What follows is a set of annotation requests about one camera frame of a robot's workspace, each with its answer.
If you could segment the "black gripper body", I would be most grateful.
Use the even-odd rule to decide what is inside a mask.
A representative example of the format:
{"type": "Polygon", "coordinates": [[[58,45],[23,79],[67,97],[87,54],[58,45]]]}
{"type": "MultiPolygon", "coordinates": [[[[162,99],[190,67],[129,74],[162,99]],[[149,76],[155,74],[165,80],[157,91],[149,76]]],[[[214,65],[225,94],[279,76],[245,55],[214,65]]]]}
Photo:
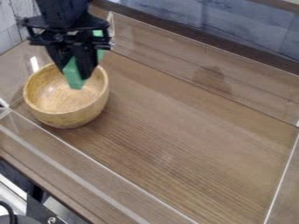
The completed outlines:
{"type": "Polygon", "coordinates": [[[35,0],[40,15],[23,19],[35,46],[94,45],[110,50],[110,22],[90,13],[90,0],[35,0]]]}

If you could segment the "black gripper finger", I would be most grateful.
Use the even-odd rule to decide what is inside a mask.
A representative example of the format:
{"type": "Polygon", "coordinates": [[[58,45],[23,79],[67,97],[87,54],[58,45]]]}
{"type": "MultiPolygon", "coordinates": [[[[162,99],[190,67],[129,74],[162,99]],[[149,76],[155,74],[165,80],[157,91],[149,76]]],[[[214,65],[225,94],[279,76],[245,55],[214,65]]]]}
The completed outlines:
{"type": "Polygon", "coordinates": [[[47,45],[46,50],[56,67],[63,71],[63,68],[67,66],[71,57],[74,56],[71,46],[58,44],[47,45]]]}
{"type": "Polygon", "coordinates": [[[75,72],[87,80],[98,65],[98,50],[92,45],[76,44],[72,46],[75,72]]]}

